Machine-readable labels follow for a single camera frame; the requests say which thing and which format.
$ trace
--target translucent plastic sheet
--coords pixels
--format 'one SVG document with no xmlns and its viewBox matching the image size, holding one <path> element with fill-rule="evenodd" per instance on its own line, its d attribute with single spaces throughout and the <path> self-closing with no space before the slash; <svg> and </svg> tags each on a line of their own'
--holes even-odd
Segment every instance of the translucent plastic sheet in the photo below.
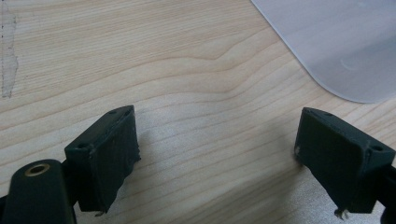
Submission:
<svg viewBox="0 0 396 224">
<path fill-rule="evenodd" d="M 377 103 L 396 95 L 396 0 L 252 0 L 326 90 Z"/>
</svg>

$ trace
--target light wood surface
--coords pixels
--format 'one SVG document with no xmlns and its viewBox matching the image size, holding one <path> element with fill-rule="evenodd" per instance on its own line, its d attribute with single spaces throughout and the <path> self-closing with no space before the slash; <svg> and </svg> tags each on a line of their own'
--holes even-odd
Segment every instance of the light wood surface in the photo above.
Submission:
<svg viewBox="0 0 396 224">
<path fill-rule="evenodd" d="M 379 223 L 380 205 L 338 220 L 291 151 L 304 106 L 396 147 L 396 100 L 323 90 L 248 0 L 5 0 L 2 23 L 2 62 L 18 68 L 2 69 L 1 196 L 24 164 L 63 161 L 134 105 L 142 161 L 106 215 L 76 206 L 78 223 Z"/>
</svg>

